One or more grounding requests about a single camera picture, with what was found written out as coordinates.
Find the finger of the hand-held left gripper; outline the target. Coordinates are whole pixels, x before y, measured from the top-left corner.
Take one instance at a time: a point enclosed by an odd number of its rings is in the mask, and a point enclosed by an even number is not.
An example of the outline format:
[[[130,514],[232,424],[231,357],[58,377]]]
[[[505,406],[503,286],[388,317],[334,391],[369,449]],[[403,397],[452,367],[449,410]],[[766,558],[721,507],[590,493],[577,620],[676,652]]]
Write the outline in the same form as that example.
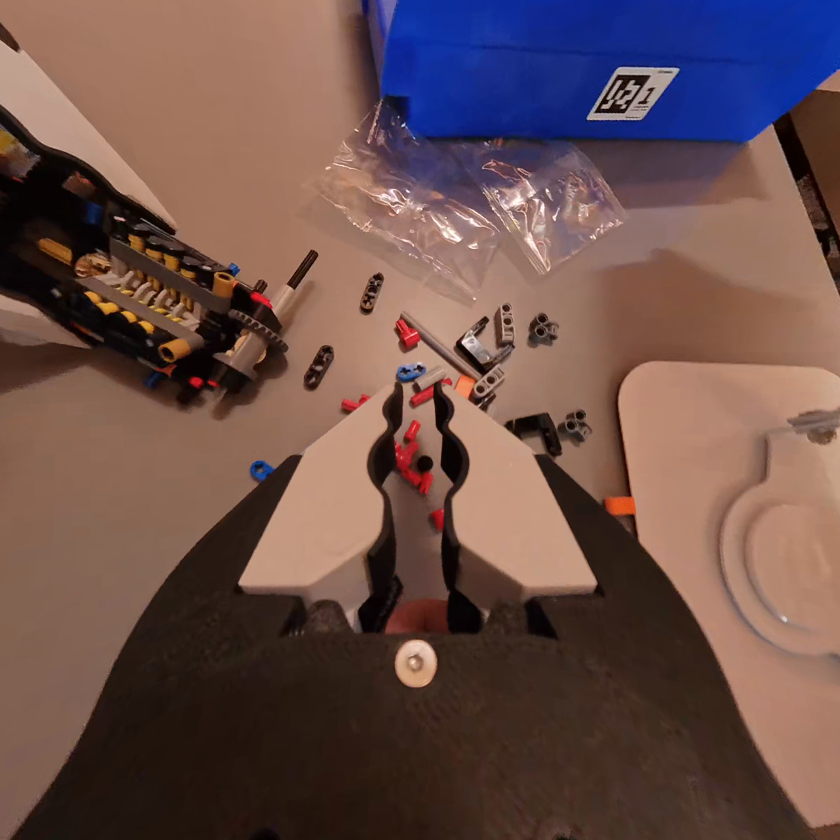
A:
[[[1,341],[20,347],[58,344],[90,349],[91,344],[32,304],[1,292]]]
[[[15,45],[1,44],[2,122],[30,149],[67,154],[98,173],[117,193],[135,201],[175,231],[175,220],[143,179],[47,74]]]

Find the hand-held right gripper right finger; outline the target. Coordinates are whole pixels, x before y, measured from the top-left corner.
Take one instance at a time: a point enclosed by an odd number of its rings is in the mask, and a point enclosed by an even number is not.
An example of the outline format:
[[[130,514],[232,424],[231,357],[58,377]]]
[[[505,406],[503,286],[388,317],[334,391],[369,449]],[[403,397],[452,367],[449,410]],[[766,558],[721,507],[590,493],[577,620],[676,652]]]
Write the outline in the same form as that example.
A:
[[[450,385],[434,386],[444,500],[442,571],[447,623],[477,634],[500,603],[524,611],[536,599],[589,596],[597,581],[537,455]]]

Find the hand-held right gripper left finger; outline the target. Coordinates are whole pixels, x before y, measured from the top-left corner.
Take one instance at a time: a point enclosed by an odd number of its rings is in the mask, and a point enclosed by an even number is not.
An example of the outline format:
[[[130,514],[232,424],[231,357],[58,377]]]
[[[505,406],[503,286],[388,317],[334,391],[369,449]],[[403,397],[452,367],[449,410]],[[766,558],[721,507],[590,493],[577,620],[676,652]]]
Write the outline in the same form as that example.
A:
[[[355,631],[383,629],[401,590],[384,483],[402,422],[394,383],[287,460],[286,488],[238,581],[244,593],[334,602]]]

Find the red lego pins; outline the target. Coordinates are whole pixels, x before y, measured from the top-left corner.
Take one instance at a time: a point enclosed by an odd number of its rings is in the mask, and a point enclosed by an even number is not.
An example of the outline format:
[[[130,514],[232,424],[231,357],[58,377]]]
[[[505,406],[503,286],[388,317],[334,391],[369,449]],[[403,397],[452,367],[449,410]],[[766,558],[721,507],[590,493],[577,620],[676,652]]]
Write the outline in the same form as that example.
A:
[[[402,435],[395,441],[394,470],[426,503],[427,520],[431,528],[436,532],[442,532],[445,525],[445,510],[443,507],[435,507],[431,498],[435,462],[433,470],[425,475],[421,475],[416,468],[417,458],[426,455],[421,451],[419,439],[422,427],[420,420],[412,419]]]

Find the lego car chassis model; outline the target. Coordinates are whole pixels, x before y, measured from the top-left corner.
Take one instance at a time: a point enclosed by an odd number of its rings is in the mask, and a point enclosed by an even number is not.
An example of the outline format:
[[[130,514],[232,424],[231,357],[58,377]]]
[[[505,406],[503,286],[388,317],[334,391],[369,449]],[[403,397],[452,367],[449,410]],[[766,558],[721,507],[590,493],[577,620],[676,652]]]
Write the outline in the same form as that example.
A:
[[[2,123],[1,291],[91,344],[178,386],[241,393],[266,357],[288,350],[280,316],[319,254],[269,296],[182,242],[151,213],[67,154],[30,149]]]

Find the long grey lego axle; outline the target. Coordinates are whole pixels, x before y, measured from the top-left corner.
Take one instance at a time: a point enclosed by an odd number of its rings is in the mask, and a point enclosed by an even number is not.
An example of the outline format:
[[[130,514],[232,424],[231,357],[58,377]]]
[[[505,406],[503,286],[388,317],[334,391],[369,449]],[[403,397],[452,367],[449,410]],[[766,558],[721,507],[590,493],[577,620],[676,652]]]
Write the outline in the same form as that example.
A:
[[[415,331],[418,335],[418,342],[424,343],[439,358],[446,361],[446,363],[463,375],[478,380],[481,377],[481,372],[469,364],[466,360],[461,358],[454,350],[449,349],[440,340],[438,340],[427,328],[421,324],[414,315],[407,311],[401,311],[398,319],[406,324],[410,331]]]

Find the white rounded board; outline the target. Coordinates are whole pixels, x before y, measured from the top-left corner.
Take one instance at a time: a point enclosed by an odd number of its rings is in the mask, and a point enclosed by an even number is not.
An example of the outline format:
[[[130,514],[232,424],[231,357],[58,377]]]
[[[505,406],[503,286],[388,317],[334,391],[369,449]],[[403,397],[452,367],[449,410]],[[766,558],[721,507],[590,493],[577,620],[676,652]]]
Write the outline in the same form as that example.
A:
[[[617,407],[637,535],[707,636],[759,750],[812,826],[838,823],[838,657],[787,654],[758,636],[721,572],[730,505],[763,476],[763,436],[838,409],[816,367],[651,361]]]

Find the clear plastic holder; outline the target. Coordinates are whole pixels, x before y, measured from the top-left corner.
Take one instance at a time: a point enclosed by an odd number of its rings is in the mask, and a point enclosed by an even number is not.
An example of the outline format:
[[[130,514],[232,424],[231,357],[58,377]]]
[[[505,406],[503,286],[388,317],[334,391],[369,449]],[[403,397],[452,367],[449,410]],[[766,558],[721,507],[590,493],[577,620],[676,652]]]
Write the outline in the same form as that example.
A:
[[[763,476],[724,516],[723,580],[742,619],[803,657],[839,654],[838,409],[763,436]]]

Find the clear plastic bag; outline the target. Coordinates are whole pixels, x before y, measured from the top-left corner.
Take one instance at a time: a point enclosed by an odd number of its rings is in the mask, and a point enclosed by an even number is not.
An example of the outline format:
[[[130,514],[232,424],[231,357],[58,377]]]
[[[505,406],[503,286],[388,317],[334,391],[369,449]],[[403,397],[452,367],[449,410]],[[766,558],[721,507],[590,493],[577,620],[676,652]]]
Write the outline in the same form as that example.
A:
[[[453,152],[541,276],[627,220],[603,175],[571,142],[469,140]]]
[[[308,184],[313,197],[438,295],[475,302],[501,241],[488,202],[447,142],[379,100]]]

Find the blue storage box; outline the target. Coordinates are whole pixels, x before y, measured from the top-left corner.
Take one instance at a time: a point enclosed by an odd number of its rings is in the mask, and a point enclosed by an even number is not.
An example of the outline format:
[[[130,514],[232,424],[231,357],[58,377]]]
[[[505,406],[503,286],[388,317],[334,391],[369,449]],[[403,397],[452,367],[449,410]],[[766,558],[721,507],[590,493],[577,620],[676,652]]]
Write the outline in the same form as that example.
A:
[[[838,1],[367,1],[428,138],[745,143],[838,71]]]

